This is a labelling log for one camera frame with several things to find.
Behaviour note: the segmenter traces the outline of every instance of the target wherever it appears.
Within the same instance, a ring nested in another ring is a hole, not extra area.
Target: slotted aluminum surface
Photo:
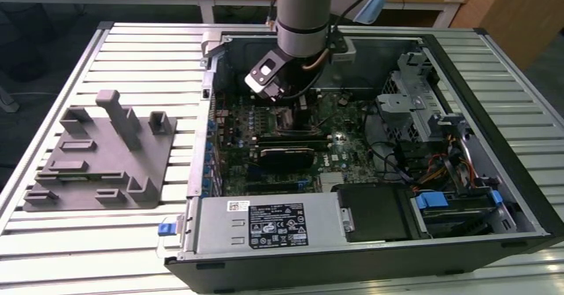
[[[561,118],[486,36],[473,30],[343,28],[364,33],[434,33],[559,216],[564,214]],[[156,225],[184,211],[195,116],[204,70],[204,32],[264,31],[263,26],[114,24],[98,30],[0,196],[2,294],[191,294],[162,266],[177,239],[156,237]],[[84,106],[90,116],[98,89],[117,89],[137,116],[164,110],[177,131],[161,204],[154,209],[26,213],[21,196],[44,165],[62,127],[60,109]],[[452,109],[451,96],[443,89]],[[264,290],[257,294],[561,294],[564,245],[509,257],[473,273]]]

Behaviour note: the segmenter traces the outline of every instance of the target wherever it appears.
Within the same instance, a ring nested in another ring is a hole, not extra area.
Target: metal bracket
[[[207,31],[201,35],[201,54],[203,58],[208,59],[215,54],[224,51],[224,47],[221,46],[221,33]]]
[[[459,114],[447,114],[447,115],[438,115],[432,114],[428,118],[427,124],[430,128],[430,137],[440,137],[442,136],[442,128],[443,126],[455,127],[459,123],[463,123],[465,119]]]
[[[348,208],[340,208],[342,229],[344,232],[354,231],[352,215]]]
[[[378,95],[376,100],[382,111],[388,113],[404,113],[411,110],[424,109],[424,104],[419,100],[411,99],[407,95],[382,94]]]

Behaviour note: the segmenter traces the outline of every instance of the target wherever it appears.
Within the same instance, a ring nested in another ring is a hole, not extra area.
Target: blue latch
[[[176,224],[158,224],[158,237],[175,236]]]
[[[215,131],[215,121],[208,120],[208,131]]]
[[[495,205],[501,205],[503,203],[503,198],[501,197],[501,194],[494,189],[490,191],[491,199]]]
[[[443,193],[439,191],[427,191],[424,193],[420,193],[415,197],[415,203],[419,209],[448,206]]]

